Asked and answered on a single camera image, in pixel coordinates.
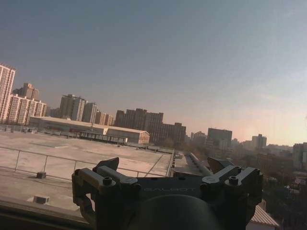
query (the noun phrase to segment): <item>low-rise building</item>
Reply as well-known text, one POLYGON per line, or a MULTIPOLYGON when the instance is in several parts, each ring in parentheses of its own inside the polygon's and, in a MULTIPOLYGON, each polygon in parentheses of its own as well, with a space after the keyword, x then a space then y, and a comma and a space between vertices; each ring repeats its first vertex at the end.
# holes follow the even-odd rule
POLYGON ((121 138, 128 138, 128 142, 138 144, 149 143, 149 133, 143 130, 104 126, 81 121, 72 121, 55 117, 31 117, 29 126, 41 129, 53 129, 63 132, 91 131, 121 138))

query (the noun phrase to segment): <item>robotic hand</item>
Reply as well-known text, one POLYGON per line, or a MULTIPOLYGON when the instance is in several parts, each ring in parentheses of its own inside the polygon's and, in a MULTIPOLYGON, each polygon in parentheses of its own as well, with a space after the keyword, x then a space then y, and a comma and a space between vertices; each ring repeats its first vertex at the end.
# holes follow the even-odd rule
POLYGON ((244 230, 262 199, 259 169, 213 158, 214 174, 134 178, 119 159, 72 175, 73 202, 95 230, 244 230))

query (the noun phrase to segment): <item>white building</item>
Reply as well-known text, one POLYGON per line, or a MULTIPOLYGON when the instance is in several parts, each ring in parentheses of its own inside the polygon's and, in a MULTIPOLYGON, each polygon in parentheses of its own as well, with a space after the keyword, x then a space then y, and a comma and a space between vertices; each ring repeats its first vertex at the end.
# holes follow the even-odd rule
POLYGON ((0 63, 0 123, 6 122, 16 70, 0 63))
POLYGON ((47 105, 41 101, 30 100, 11 94, 10 104, 5 122, 8 124, 27 125, 31 116, 44 116, 47 105))
POLYGON ((72 121, 69 119, 60 119, 55 117, 30 117, 29 126, 41 129, 53 129, 62 132, 91 131, 97 134, 103 134, 119 138, 128 138, 128 142, 138 144, 149 143, 149 133, 143 130, 131 128, 121 128, 115 126, 106 126, 91 123, 72 121))
POLYGON ((256 206, 255 214, 246 226, 246 230, 275 230, 279 224, 259 205, 256 206))

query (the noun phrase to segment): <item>flat rooftop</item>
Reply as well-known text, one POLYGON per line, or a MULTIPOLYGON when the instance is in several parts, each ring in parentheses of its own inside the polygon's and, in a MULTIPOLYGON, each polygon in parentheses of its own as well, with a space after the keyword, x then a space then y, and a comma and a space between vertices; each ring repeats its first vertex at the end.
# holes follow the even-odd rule
MULTIPOLYGON (((84 127, 91 127, 91 125, 92 125, 92 123, 88 123, 88 122, 72 121, 72 120, 69 120, 69 119, 62 119, 62 118, 56 118, 56 117, 50 117, 50 116, 34 117, 34 118, 40 119, 40 120, 45 120, 45 121, 51 121, 51 122, 57 122, 57 123, 62 123, 62 124, 69 124, 69 125, 76 125, 76 126, 84 126, 84 127)), ((131 132, 131 133, 144 133, 144 132, 148 133, 147 131, 144 131, 144 130, 137 130, 137 129, 132 129, 132 128, 122 128, 122 127, 117 127, 117 126, 103 126, 103 125, 99 125, 99 124, 94 124, 93 127, 101 128, 101 129, 110 128, 110 129, 115 129, 115 130, 131 132)))
POLYGON ((121 169, 118 169, 118 172, 125 175, 163 177, 166 176, 171 154, 48 134, 0 131, 0 194, 21 200, 31 199, 34 195, 49 196, 50 205, 76 210, 78 207, 72 203, 69 181, 75 161, 76 169, 92 169, 101 160, 113 157, 119 157, 118 167, 121 169), (19 150, 17 171, 14 172, 7 168, 15 168, 19 150), (29 152, 48 155, 46 179, 36 179, 35 174, 21 171, 39 172, 44 167, 46 156, 29 152), (55 180, 48 175, 66 180, 55 180))

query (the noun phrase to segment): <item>apartment building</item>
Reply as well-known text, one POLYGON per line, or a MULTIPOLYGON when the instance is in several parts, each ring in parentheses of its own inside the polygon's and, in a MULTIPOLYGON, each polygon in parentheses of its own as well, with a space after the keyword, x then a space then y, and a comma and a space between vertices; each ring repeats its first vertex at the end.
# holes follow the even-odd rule
POLYGON ((0 123, 6 122, 16 69, 0 63, 0 123))

